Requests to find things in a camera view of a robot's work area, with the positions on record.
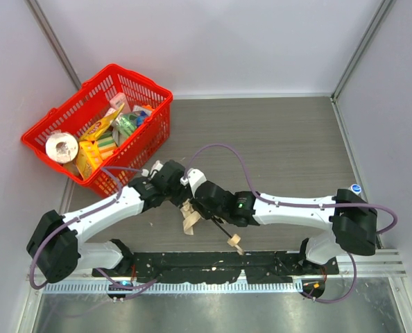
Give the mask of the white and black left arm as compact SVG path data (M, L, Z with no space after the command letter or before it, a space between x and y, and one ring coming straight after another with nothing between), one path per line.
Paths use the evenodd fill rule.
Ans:
M89 239L131 216L159 207L169 200L181 206L191 198L185 168L169 160L156 162L149 173L133 178L117 193L75 212L46 212L27 244L31 269L40 269L49 284L74 271L100 268L109 276L132 273L133 255L118 239L91 243Z

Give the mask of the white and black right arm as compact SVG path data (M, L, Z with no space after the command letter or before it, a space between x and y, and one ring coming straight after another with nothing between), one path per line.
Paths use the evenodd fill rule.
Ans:
M320 229L300 246L303 264L324 265L343 253L373 256L376 251L377 211L366 207L361 187L338 189L335 196L282 198L251 191L232 193L210 181L192 191L193 206L205 219L240 228L287 224Z

